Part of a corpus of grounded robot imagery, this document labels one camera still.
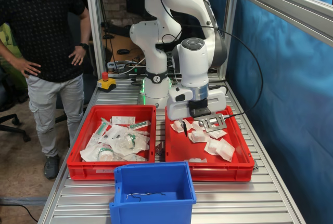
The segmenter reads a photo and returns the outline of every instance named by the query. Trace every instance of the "blue plastic bin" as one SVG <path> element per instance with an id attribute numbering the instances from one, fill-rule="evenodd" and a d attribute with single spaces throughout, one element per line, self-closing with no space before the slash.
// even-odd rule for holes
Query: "blue plastic bin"
<path id="1" fill-rule="evenodd" d="M 197 198 L 187 162 L 125 165 L 114 180 L 112 224 L 191 223 Z"/>

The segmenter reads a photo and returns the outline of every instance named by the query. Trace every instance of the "hand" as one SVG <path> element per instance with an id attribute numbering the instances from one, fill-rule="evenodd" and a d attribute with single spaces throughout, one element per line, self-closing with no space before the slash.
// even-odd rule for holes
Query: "hand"
<path id="1" fill-rule="evenodd" d="M 71 58 L 73 56 L 75 56 L 73 58 L 73 61 L 72 61 L 72 64 L 73 65 L 81 65 L 82 62 L 83 62 L 83 58 L 86 54 L 86 50 L 82 47 L 82 46 L 75 46 L 75 50 L 74 52 L 68 57 L 68 58 Z"/>
<path id="2" fill-rule="evenodd" d="M 41 67 L 39 64 L 29 62 L 23 58 L 16 58 L 12 60 L 11 65 L 18 71 L 22 73 L 22 75 L 26 78 L 29 77 L 29 75 L 25 74 L 25 71 L 29 72 L 32 75 L 37 76 L 37 73 L 40 73 L 40 70 L 37 70 L 34 67 Z"/>

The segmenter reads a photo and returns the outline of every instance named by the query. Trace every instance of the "man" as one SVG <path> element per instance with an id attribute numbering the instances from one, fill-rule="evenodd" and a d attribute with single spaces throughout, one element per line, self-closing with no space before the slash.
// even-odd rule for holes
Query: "man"
<path id="1" fill-rule="evenodd" d="M 68 12 L 81 18 L 81 44 L 74 46 Z M 46 156 L 44 174 L 54 179 L 59 172 L 55 110 L 60 93 L 67 115 L 70 141 L 83 116 L 83 58 L 91 34 L 89 13 L 81 0 L 0 0 L 0 25 L 10 25 L 24 57 L 16 58 L 0 41 L 0 56 L 26 77 L 29 107 Z"/>

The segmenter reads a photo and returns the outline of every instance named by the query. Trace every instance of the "red button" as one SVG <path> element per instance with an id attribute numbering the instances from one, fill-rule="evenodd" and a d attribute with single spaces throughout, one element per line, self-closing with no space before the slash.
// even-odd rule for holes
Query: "red button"
<path id="1" fill-rule="evenodd" d="M 109 80 L 109 73 L 108 72 L 103 72 L 102 73 L 102 80 L 104 80 L 104 81 Z"/>

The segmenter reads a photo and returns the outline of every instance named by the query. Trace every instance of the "sterile package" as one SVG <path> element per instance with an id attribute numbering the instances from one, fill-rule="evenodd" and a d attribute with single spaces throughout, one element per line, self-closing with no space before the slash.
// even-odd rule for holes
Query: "sterile package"
<path id="1" fill-rule="evenodd" d="M 207 159 L 203 159 L 201 160 L 200 158 L 191 158 L 190 160 L 188 160 L 189 163 L 206 163 Z"/>
<path id="2" fill-rule="evenodd" d="M 111 126 L 111 124 L 108 121 L 106 121 L 104 118 L 102 118 L 101 120 L 102 120 L 102 123 L 100 124 L 99 128 L 95 131 L 95 133 L 93 133 L 92 137 L 90 137 L 90 140 L 89 140 L 86 148 L 89 148 L 91 146 L 98 144 L 100 138 L 103 136 L 107 127 Z"/>
<path id="3" fill-rule="evenodd" d="M 117 156 L 112 148 L 105 144 L 99 143 L 80 152 L 81 157 L 86 162 L 98 162 L 98 161 L 124 161 Z"/>
<path id="4" fill-rule="evenodd" d="M 210 140 L 210 137 L 201 130 L 194 130 L 190 134 L 188 134 L 190 140 L 194 143 L 196 142 L 207 142 Z"/>
<path id="5" fill-rule="evenodd" d="M 137 132 L 138 134 L 144 135 L 144 136 L 149 136 L 150 133 L 147 131 L 141 131 L 141 130 L 136 130 L 135 132 Z"/>
<path id="6" fill-rule="evenodd" d="M 216 130 L 216 131 L 207 132 L 207 134 L 209 136 L 211 136 L 212 138 L 219 139 L 220 137 L 223 137 L 224 135 L 226 135 L 227 132 L 219 129 L 219 130 Z"/>
<path id="7" fill-rule="evenodd" d="M 111 118 L 112 124 L 135 124 L 134 116 L 113 116 Z"/>
<path id="8" fill-rule="evenodd" d="M 99 141 L 110 145 L 113 151 L 122 158 L 149 149 L 147 144 L 149 137 L 119 125 L 113 125 Z"/>
<path id="9" fill-rule="evenodd" d="M 210 140 L 207 142 L 204 150 L 211 155 L 219 155 L 216 151 L 217 148 L 219 147 L 219 143 L 220 143 L 220 141 L 210 138 Z"/>
<path id="10" fill-rule="evenodd" d="M 193 121 L 192 127 L 195 130 L 201 130 L 201 131 L 205 130 L 205 128 L 203 126 L 200 126 L 199 121 Z"/>
<path id="11" fill-rule="evenodd" d="M 188 122 L 188 120 L 184 120 L 185 124 L 186 124 L 186 129 L 187 131 L 189 131 L 190 129 L 192 129 L 192 124 L 190 124 Z M 171 127 L 178 133 L 184 132 L 184 129 L 182 127 L 182 122 L 180 122 L 179 120 L 176 120 L 175 122 L 173 122 L 173 124 L 171 124 Z"/>
<path id="12" fill-rule="evenodd" d="M 226 140 L 223 138 L 219 141 L 217 146 L 216 152 L 224 159 L 229 162 L 232 161 L 233 155 L 235 152 L 235 148 L 230 145 Z"/>
<path id="13" fill-rule="evenodd" d="M 145 159 L 142 156 L 136 155 L 136 154 L 131 154 L 123 157 L 124 160 L 129 161 L 129 162 L 146 162 L 148 159 Z"/>
<path id="14" fill-rule="evenodd" d="M 150 121 L 144 121 L 142 123 L 133 124 L 130 126 L 131 129 L 136 130 L 150 125 Z"/>

